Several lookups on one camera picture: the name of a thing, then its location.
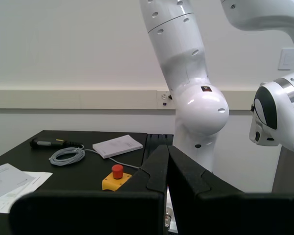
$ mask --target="white wall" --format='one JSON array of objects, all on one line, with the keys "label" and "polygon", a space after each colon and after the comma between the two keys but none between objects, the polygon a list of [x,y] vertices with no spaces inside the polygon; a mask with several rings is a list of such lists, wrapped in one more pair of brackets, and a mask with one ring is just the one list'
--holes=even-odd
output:
[{"label": "white wall", "polygon": [[[250,142],[250,123],[248,111],[231,112],[216,145],[214,173],[244,191],[271,191],[280,147]],[[42,130],[173,134],[174,111],[0,110],[0,155]]]},{"label": "white wall", "polygon": [[[277,31],[241,32],[220,0],[193,0],[211,81],[255,90],[282,77]],[[0,90],[166,88],[138,0],[0,0]]]}]

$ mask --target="electrical outlet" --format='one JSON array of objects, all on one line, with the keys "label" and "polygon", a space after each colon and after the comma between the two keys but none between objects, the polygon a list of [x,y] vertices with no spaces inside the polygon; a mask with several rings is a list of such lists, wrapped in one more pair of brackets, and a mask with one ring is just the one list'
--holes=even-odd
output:
[{"label": "electrical outlet", "polygon": [[157,108],[174,110],[174,101],[170,99],[170,92],[158,91],[157,92]]},{"label": "electrical outlet", "polygon": [[294,70],[294,48],[282,49],[279,70]]}]

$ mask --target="yellow button base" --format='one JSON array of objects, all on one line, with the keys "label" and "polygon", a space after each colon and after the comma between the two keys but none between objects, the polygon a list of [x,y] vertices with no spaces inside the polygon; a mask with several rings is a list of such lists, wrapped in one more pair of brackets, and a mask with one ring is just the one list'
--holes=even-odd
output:
[{"label": "yellow button base", "polygon": [[117,191],[119,187],[125,184],[125,182],[128,181],[131,177],[132,175],[123,173],[123,178],[116,180],[113,178],[113,173],[111,173],[102,181],[102,190]]}]

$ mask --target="paper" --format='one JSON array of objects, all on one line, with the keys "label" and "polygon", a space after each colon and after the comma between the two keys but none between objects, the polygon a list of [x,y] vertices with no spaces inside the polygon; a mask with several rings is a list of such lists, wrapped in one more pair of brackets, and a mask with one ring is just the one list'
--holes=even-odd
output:
[{"label": "paper", "polygon": [[10,164],[0,166],[0,197],[31,182],[34,178],[21,172]]},{"label": "paper", "polygon": [[34,192],[39,188],[51,175],[52,173],[46,172],[24,172],[28,176],[34,178],[33,181],[3,195],[0,197],[0,213],[10,213],[10,209],[14,202],[20,197]]},{"label": "paper", "polygon": [[129,135],[93,145],[93,149],[104,159],[141,148],[143,148],[143,146]]}]

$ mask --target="light switch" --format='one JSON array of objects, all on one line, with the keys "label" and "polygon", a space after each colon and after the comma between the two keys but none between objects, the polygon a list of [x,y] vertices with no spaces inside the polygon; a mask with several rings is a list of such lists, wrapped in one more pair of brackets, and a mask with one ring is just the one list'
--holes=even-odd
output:
[{"label": "light switch", "polygon": [[294,70],[294,48],[282,49],[279,70]]}]

